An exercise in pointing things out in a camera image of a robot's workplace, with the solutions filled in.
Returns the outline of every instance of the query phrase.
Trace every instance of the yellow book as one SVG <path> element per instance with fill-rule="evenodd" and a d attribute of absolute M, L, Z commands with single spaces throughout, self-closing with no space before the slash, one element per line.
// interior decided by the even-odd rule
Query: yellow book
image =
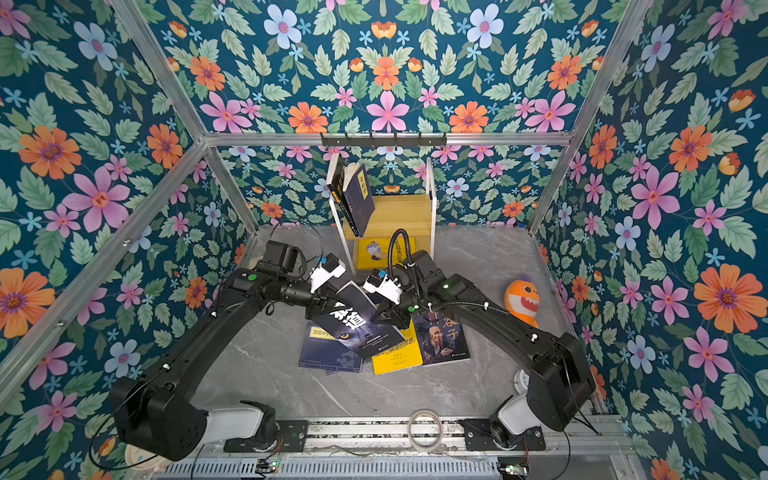
<path fill-rule="evenodd" d="M 422 365 L 422 352 L 419 349 L 419 342 L 416 340 L 413 321 L 407 330 L 400 330 L 400 332 L 406 338 L 405 342 L 373 357 L 373 372 L 376 375 Z"/>
<path fill-rule="evenodd" d="M 371 270 L 374 268 L 386 268 L 386 256 L 389 252 L 389 238 L 364 238 L 357 247 L 358 270 Z M 415 239 L 411 239 L 411 252 L 416 252 Z M 397 245 L 392 252 L 392 265 L 401 263 L 406 259 L 406 242 L 402 237 L 397 237 Z"/>

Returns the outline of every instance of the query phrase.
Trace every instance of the orange shark plush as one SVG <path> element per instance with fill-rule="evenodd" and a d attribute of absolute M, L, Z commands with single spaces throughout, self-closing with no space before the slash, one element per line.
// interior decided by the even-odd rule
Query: orange shark plush
<path fill-rule="evenodd" d="M 540 301 L 538 290 L 528 280 L 515 280 L 507 288 L 504 304 L 509 312 L 528 325 L 538 328 L 536 313 Z"/>

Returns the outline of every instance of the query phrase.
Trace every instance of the book cover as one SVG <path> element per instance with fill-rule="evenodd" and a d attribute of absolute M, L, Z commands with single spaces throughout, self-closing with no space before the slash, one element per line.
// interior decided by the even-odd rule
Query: book cover
<path fill-rule="evenodd" d="M 312 322 L 306 324 L 299 366 L 326 372 L 360 372 L 362 358 Z"/>
<path fill-rule="evenodd" d="M 469 348 L 458 318 L 448 318 L 442 312 L 427 312 L 412 316 L 412 321 L 424 365 L 469 359 Z"/>
<path fill-rule="evenodd" d="M 368 359 L 405 339 L 394 326 L 371 321 L 376 305 L 354 282 L 344 285 L 336 296 L 343 301 L 336 305 L 347 308 L 315 315 L 313 321 L 362 358 Z"/>
<path fill-rule="evenodd" d="M 358 270 L 382 269 L 387 267 L 386 256 L 389 251 L 390 238 L 372 238 L 361 241 L 357 246 Z M 411 239 L 411 251 L 419 251 L 416 239 Z M 397 237 L 397 244 L 392 251 L 392 265 L 406 260 L 406 241 Z"/>
<path fill-rule="evenodd" d="M 363 164 L 357 164 L 356 169 L 353 167 L 345 172 L 344 199 L 352 214 L 352 222 L 357 229 L 358 237 L 366 234 L 368 222 L 376 209 L 369 185 L 368 174 Z"/>
<path fill-rule="evenodd" d="M 419 341 L 416 339 L 416 330 L 411 326 L 406 330 L 400 330 L 406 338 L 405 342 L 381 352 L 373 357 L 373 372 L 376 375 L 409 369 L 423 363 Z"/>

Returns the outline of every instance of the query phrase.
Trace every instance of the pink flower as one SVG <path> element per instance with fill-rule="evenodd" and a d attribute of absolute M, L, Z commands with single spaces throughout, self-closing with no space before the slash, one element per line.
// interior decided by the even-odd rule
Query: pink flower
<path fill-rule="evenodd" d="M 0 0 L 0 32 L 3 35 L 13 35 L 13 31 L 16 30 L 16 33 L 22 37 L 29 38 L 29 31 L 23 24 L 30 21 L 29 15 L 13 9 L 13 0 Z"/>
<path fill-rule="evenodd" d="M 593 214 L 592 212 L 589 213 L 589 216 L 584 219 L 586 221 L 586 224 L 584 225 L 584 229 L 589 233 L 590 235 L 594 235 L 594 232 L 598 231 L 598 221 L 600 220 L 600 217 Z"/>
<path fill-rule="evenodd" d="M 592 340 L 593 340 L 592 337 L 594 337 L 594 332 L 589 329 L 589 326 L 585 326 L 581 331 L 581 338 L 584 339 L 584 343 L 586 343 L 587 345 L 592 343 Z"/>
<path fill-rule="evenodd" d="M 339 91 L 336 93 L 336 100 L 339 101 L 339 106 L 347 106 L 352 108 L 352 104 L 357 101 L 357 97 L 352 95 L 352 88 L 344 90 L 344 87 L 339 87 Z"/>
<path fill-rule="evenodd" d="M 461 145 L 445 145 L 443 148 L 433 151 L 432 158 L 439 158 L 440 164 L 445 165 L 445 162 L 448 160 L 456 160 L 458 158 L 456 152 L 461 148 Z"/>
<path fill-rule="evenodd" d="M 395 106 L 395 95 L 389 90 L 382 93 L 381 101 L 381 106 L 376 104 L 366 106 L 368 113 L 374 117 L 379 117 L 373 121 L 371 130 L 381 131 L 384 127 L 386 127 L 387 133 L 391 133 L 393 127 L 395 130 L 405 130 L 406 123 L 400 117 L 407 114 L 410 107 L 406 104 Z"/>
<path fill-rule="evenodd" d="M 661 299 L 654 301 L 651 309 L 654 312 L 663 310 L 664 319 L 667 321 L 667 325 L 672 325 L 674 323 L 675 313 L 679 315 L 680 318 L 688 318 L 688 309 L 680 303 L 688 298 L 688 289 L 680 287 L 673 291 L 672 279 L 670 277 L 665 278 L 662 285 L 664 286 L 663 290 L 658 285 L 650 286 L 650 291 L 657 298 Z"/>
<path fill-rule="evenodd" d="M 628 303 L 632 308 L 637 308 L 637 301 L 643 301 L 643 296 L 638 292 L 640 289 L 640 283 L 635 283 L 628 278 L 624 281 L 624 285 L 619 290 L 624 294 L 624 303 Z"/>
<path fill-rule="evenodd" d="M 712 227 L 718 230 L 725 227 L 725 223 L 720 219 L 725 215 L 725 212 L 725 207 L 715 208 L 714 200 L 710 200 L 707 202 L 706 210 L 703 208 L 694 210 L 696 216 L 699 217 L 698 220 L 694 221 L 694 227 L 702 228 L 704 234 L 709 236 L 712 233 Z"/>
<path fill-rule="evenodd" d="M 286 148 L 288 149 L 286 156 L 288 158 L 296 158 L 296 161 L 298 161 L 300 164 L 304 163 L 304 159 L 312 158 L 312 154 L 309 152 L 309 149 L 310 149 L 309 145 L 306 145 L 306 146 L 292 145 Z"/>
<path fill-rule="evenodd" d="M 81 325 L 88 323 L 88 320 L 91 319 L 91 313 L 95 313 L 96 315 L 104 313 L 104 304 L 97 300 L 103 299 L 106 294 L 107 289 L 104 287 L 99 287 L 94 291 L 94 294 L 91 295 L 91 299 L 88 301 L 88 305 L 78 313 L 78 323 Z"/>
<path fill-rule="evenodd" d="M 707 374 L 707 378 L 711 382 L 717 380 L 717 369 L 724 373 L 736 371 L 727 359 L 720 356 L 721 353 L 725 353 L 728 350 L 727 340 L 715 339 L 710 343 L 710 334 L 701 326 L 696 330 L 696 338 L 699 339 L 698 342 L 691 337 L 683 339 L 685 346 L 695 352 L 688 357 L 689 366 L 697 369 L 704 365 L 704 373 Z"/>
<path fill-rule="evenodd" d="M 127 164 L 125 157 L 118 159 L 116 156 L 110 155 L 109 162 L 110 163 L 108 164 L 104 164 L 104 166 L 107 170 L 112 172 L 112 180 L 117 180 L 119 178 L 121 182 L 127 182 L 128 177 L 126 177 L 126 175 L 134 173 L 132 169 L 125 166 Z"/>
<path fill-rule="evenodd" d="M 723 37 L 730 35 L 730 31 L 733 30 L 733 23 L 736 20 L 740 20 L 750 10 L 749 7 L 744 5 L 743 0 L 723 0 L 720 8 L 723 11 L 713 13 L 710 19 L 707 20 L 707 23 L 714 25 L 714 28 L 710 30 L 707 40 L 717 37 L 718 33 Z"/>
<path fill-rule="evenodd" d="M 587 173 L 587 168 L 584 166 L 586 163 L 587 154 L 576 154 L 576 158 L 571 160 L 571 163 L 568 165 L 568 167 L 571 168 L 571 180 L 576 180 L 576 183 L 581 181 L 581 175 Z"/>
<path fill-rule="evenodd" d="M 293 165 L 285 165 L 284 162 L 280 162 L 277 165 L 277 173 L 279 173 L 281 177 L 285 177 L 288 180 L 293 178 L 293 175 L 296 175 L 296 171 L 293 170 Z"/>
<path fill-rule="evenodd" d="M 710 411 L 715 406 L 715 401 L 710 397 L 702 397 L 701 387 L 694 385 L 693 391 L 688 387 L 683 387 L 683 393 L 687 399 L 683 400 L 683 407 L 694 411 L 694 418 L 701 423 L 702 419 L 714 421 L 715 415 Z"/>
<path fill-rule="evenodd" d="M 192 171 L 192 180 L 194 180 L 195 184 L 199 184 L 200 180 L 205 180 L 208 178 L 208 176 L 205 174 L 205 169 L 208 168 L 208 164 L 205 163 L 205 160 L 201 160 L 195 165 L 194 170 Z"/>
<path fill-rule="evenodd" d="M 420 3 L 422 5 L 427 5 L 429 3 L 429 6 L 432 7 L 432 10 L 435 12 L 440 8 L 440 0 L 420 0 Z"/>
<path fill-rule="evenodd" d="M 429 87 L 429 90 L 422 88 L 422 96 L 419 97 L 419 101 L 424 103 L 424 108 L 427 108 L 429 105 L 437 105 L 438 99 L 440 99 L 440 94 L 435 91 L 435 87 Z"/>
<path fill-rule="evenodd" d="M 240 102 L 238 100 L 228 101 L 225 107 L 224 100 L 213 92 L 209 92 L 208 100 L 213 105 L 202 104 L 200 109 L 206 115 L 216 117 L 216 120 L 214 120 L 214 130 L 225 131 L 229 128 L 230 132 L 239 134 L 242 131 L 240 127 L 250 127 L 253 125 L 250 120 L 238 115 L 240 113 Z"/>
<path fill-rule="evenodd" d="M 677 212 L 680 209 L 677 198 L 664 194 L 675 188 L 678 176 L 677 172 L 672 172 L 671 174 L 664 175 L 664 178 L 659 182 L 659 170 L 651 166 L 645 177 L 645 184 L 647 186 L 645 187 L 640 184 L 632 186 L 632 196 L 642 200 L 632 210 L 632 218 L 643 218 L 648 213 L 648 225 L 656 230 L 659 227 L 659 223 L 661 223 L 661 212 L 659 209 L 664 210 L 668 214 Z"/>
<path fill-rule="evenodd" d="M 171 229 L 176 232 L 179 237 L 190 230 L 190 219 L 184 218 L 184 214 L 172 215 L 170 218 L 174 219 L 174 225 Z"/>
<path fill-rule="evenodd" d="M 469 156 L 477 157 L 477 161 L 483 161 L 486 157 L 493 157 L 493 145 L 472 145 Z"/>
<path fill-rule="evenodd" d="M 426 180 L 426 178 L 427 178 L 427 164 L 422 162 L 421 167 L 414 168 L 413 171 L 416 172 L 416 178 L 420 178 L 422 180 Z"/>
<path fill-rule="evenodd" d="M 44 212 L 45 218 L 51 222 L 45 227 L 49 232 L 58 232 L 62 237 L 69 237 L 69 230 L 80 230 L 80 224 L 75 222 L 78 218 L 78 212 L 67 212 L 67 207 L 59 205 L 56 207 L 56 211 L 48 210 Z"/>
<path fill-rule="evenodd" d="M 120 285 L 120 291 L 122 293 L 118 295 L 118 302 L 123 302 L 123 308 L 126 310 L 131 308 L 131 304 L 138 305 L 141 303 L 139 296 L 144 292 L 144 289 L 139 288 L 136 283 L 132 283 L 131 285 L 123 283 Z"/>
<path fill-rule="evenodd" d="M 560 301 L 563 303 L 563 306 L 565 307 L 565 313 L 568 315 L 568 319 L 571 321 L 571 323 L 576 323 L 576 314 L 574 313 L 574 308 L 576 308 L 576 299 L 574 297 L 568 298 L 568 292 L 565 290 L 565 287 L 563 287 L 560 291 Z"/>
<path fill-rule="evenodd" d="M 605 192 L 603 183 L 603 174 L 589 174 L 589 184 L 584 185 L 584 191 L 587 192 L 587 203 L 593 202 L 597 205 L 600 202 L 600 195 Z"/>
<path fill-rule="evenodd" d="M 175 205 L 176 202 L 186 202 L 187 197 L 184 196 L 184 193 L 189 191 L 189 187 L 185 184 L 179 185 L 179 189 L 176 190 L 176 192 L 170 196 L 170 204 Z"/>
<path fill-rule="evenodd" d="M 51 375 L 64 375 L 67 372 L 67 363 L 64 360 L 59 360 L 62 356 L 67 356 L 74 350 L 74 343 L 62 343 L 50 352 L 48 355 L 40 360 L 38 368 L 29 377 L 29 386 L 33 390 L 40 388 L 48 378 L 48 370 L 51 371 Z"/>
<path fill-rule="evenodd" d="M 487 173 L 488 173 L 488 175 L 491 176 L 491 178 L 496 177 L 496 176 L 500 177 L 501 175 L 503 175 L 504 174 L 504 165 L 502 165 L 502 161 L 499 160 L 495 164 L 490 164 L 488 166 Z"/>
<path fill-rule="evenodd" d="M 246 101 L 240 100 L 240 113 L 248 114 L 248 118 L 253 120 L 254 118 L 261 118 L 261 105 L 254 104 L 250 98 Z"/>
<path fill-rule="evenodd" d="M 346 0 L 326 0 L 326 8 L 333 12 L 333 8 L 336 7 L 337 3 L 339 5 L 346 5 Z"/>
<path fill-rule="evenodd" d="M 48 428 L 49 425 L 54 432 L 61 430 L 64 419 L 68 419 L 78 412 L 76 407 L 70 406 L 77 398 L 77 393 L 70 393 L 67 398 L 64 398 L 64 393 L 58 390 L 51 397 L 51 405 L 39 406 L 37 413 L 41 421 L 38 425 L 38 433 Z"/>
<path fill-rule="evenodd" d="M 125 185 L 112 187 L 109 171 L 99 167 L 94 175 L 96 184 L 83 174 L 74 174 L 74 183 L 85 192 L 82 194 L 69 194 L 61 202 L 65 207 L 81 212 L 88 210 L 83 217 L 85 231 L 93 232 L 101 227 L 101 218 L 107 221 L 110 227 L 118 228 L 128 218 L 128 210 L 118 201 L 128 198 L 131 189 Z"/>
<path fill-rule="evenodd" d="M 517 110 L 515 112 L 516 117 L 522 116 L 523 118 L 528 118 L 528 114 L 532 114 L 536 111 L 536 105 L 533 100 L 523 98 L 523 102 L 515 105 L 515 109 Z"/>
<path fill-rule="evenodd" d="M 637 181 L 638 178 L 642 178 L 645 180 L 645 171 L 650 168 L 650 162 L 647 161 L 648 157 L 643 154 L 642 157 L 637 158 L 635 157 L 634 160 L 632 160 L 634 166 L 629 169 L 629 173 L 633 174 L 632 180 Z"/>
<path fill-rule="evenodd" d="M 323 154 L 323 160 L 331 161 L 333 155 L 339 154 L 341 158 L 349 158 L 349 152 L 344 150 L 344 147 L 320 147 L 320 151 L 325 152 Z"/>
<path fill-rule="evenodd" d="M 560 90 L 553 98 L 550 104 L 544 99 L 539 98 L 536 101 L 536 111 L 540 115 L 531 115 L 531 117 L 525 121 L 525 124 L 529 127 L 538 125 L 536 131 L 549 131 L 549 127 L 552 130 L 559 131 L 565 128 L 565 121 L 560 118 L 562 115 L 570 114 L 575 108 L 575 104 L 565 104 L 565 90 Z"/>

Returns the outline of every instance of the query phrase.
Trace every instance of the floral wallpaper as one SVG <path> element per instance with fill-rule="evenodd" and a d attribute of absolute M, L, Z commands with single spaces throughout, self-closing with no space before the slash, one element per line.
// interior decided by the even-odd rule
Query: floral wallpaper
<path fill-rule="evenodd" d="M 652 9 L 538 232 L 654 480 L 768 475 L 766 15 Z"/>
<path fill-rule="evenodd" d="M 2 358 L 190 140 L 103 2 L 3 0 L 0 34 Z"/>
<path fill-rule="evenodd" d="M 524 226 L 561 153 L 534 145 L 402 147 L 231 147 L 221 151 L 261 223 L 330 223 L 327 164 L 334 153 L 361 161 L 374 194 L 422 194 L 427 162 L 438 191 L 439 223 Z"/>
<path fill-rule="evenodd" d="M 0 478 L 119 480 L 126 444 L 106 406 L 122 377 L 150 368 L 212 303 L 233 270 L 246 235 L 204 162 L 179 186 L 139 241 L 94 290 L 0 417 Z M 5 280 L 21 269 L 0 270 Z"/>

